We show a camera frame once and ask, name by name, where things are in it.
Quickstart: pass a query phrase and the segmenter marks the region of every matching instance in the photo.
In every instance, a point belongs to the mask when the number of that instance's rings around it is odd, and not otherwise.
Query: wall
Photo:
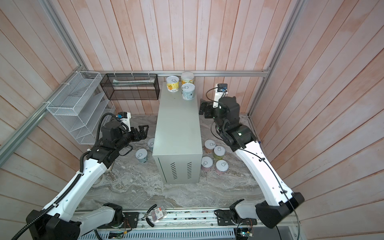
[[[308,239],[384,238],[383,12],[308,1],[252,115]]]
[[[77,66],[38,0],[0,1],[0,144]],[[66,185],[83,151],[51,115],[43,119],[0,169],[3,239]]]
[[[91,70],[263,70],[297,0],[52,0]],[[259,77],[199,77],[197,97],[228,83],[248,113]],[[157,114],[158,101],[114,101]]]

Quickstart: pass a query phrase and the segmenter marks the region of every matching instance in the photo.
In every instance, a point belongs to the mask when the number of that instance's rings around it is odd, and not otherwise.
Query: ventilation slot
[[[175,163],[172,163],[170,165],[170,169],[172,171],[173,179],[176,179],[177,178],[177,172],[176,172],[176,165],[175,165]]]
[[[192,177],[192,162],[187,164],[187,178],[190,179]]]

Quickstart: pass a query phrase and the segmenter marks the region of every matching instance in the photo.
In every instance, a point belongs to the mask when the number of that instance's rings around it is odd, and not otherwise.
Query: marble countertop
[[[223,141],[216,139],[210,132],[213,119],[200,116],[202,144],[212,139],[226,149],[224,160],[228,162],[229,170],[222,176],[217,175],[212,168],[210,172],[200,172],[200,181],[196,184],[164,184],[161,180],[156,163],[147,141],[155,136],[157,115],[133,115],[131,126],[149,125],[146,140],[133,142],[133,151],[126,156],[118,157],[110,173],[104,173],[103,180],[96,182],[80,202],[77,210],[94,210],[103,204],[112,202],[123,209],[147,209],[153,204],[163,208],[197,208],[197,207],[229,207],[239,199],[257,200],[262,202],[264,196],[256,180],[246,165],[226,146]],[[245,116],[240,122],[248,125]],[[135,158],[135,152],[145,148],[148,150],[148,161],[140,163]],[[210,156],[203,151],[203,156]]]

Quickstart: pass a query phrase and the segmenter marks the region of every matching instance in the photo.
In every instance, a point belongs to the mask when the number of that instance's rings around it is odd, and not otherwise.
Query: robotic arm
[[[113,118],[101,127],[107,115],[111,115]],[[130,146],[130,142],[137,142],[147,137],[149,126],[139,126],[139,130],[137,130],[130,127],[129,119],[130,114],[126,112],[120,112],[118,117],[111,113],[106,113],[101,117],[98,133],[101,130],[102,138],[99,139],[98,134],[92,149],[82,155],[80,161],[83,161],[84,156],[87,156],[87,160],[80,165],[80,171],[50,203],[44,206],[43,210],[33,210],[27,216],[27,223],[32,223],[30,232],[33,239],[75,240],[104,224],[112,227],[122,225],[124,218],[122,207],[112,203],[104,204],[99,209],[75,218],[73,218],[73,214],[94,182],[120,155],[119,151]]]
[[[263,154],[256,136],[247,126],[239,123],[240,106],[236,97],[225,96],[227,84],[217,84],[214,89],[214,100],[202,101],[199,114],[214,119],[216,133],[249,168],[265,197],[264,202],[246,210],[240,207],[246,204],[239,202],[235,207],[236,212],[240,218],[249,218],[256,208],[257,216],[263,224],[273,228],[303,203],[304,198],[283,182]]]

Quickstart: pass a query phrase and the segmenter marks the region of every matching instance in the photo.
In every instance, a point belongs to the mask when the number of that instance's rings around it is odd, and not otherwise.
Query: can lid
[[[211,167],[214,164],[214,161],[210,157],[203,157],[201,159],[201,165],[203,167]]]
[[[214,149],[214,153],[218,156],[224,156],[225,154],[225,148],[222,146],[216,146]]]
[[[216,143],[215,141],[209,139],[205,141],[204,146],[208,149],[214,149],[216,147]]]
[[[228,170],[229,166],[228,166],[228,163],[225,162],[224,160],[219,160],[216,163],[216,168],[221,172],[225,172]]]
[[[186,92],[191,92],[195,90],[195,85],[193,85],[192,83],[184,83],[183,85],[181,85],[181,89]]]
[[[137,159],[143,159],[143,158],[147,157],[147,155],[148,155],[148,152],[144,148],[140,148],[139,150],[136,151],[136,158]]]
[[[195,78],[195,75],[192,72],[183,72],[181,74],[181,79],[183,80],[192,80]]]
[[[153,144],[155,143],[155,138],[151,138],[148,140],[148,147],[153,147]]]
[[[167,83],[170,83],[170,84],[178,83],[179,82],[179,78],[176,77],[176,76],[169,76],[169,77],[167,77],[166,81],[167,81]]]

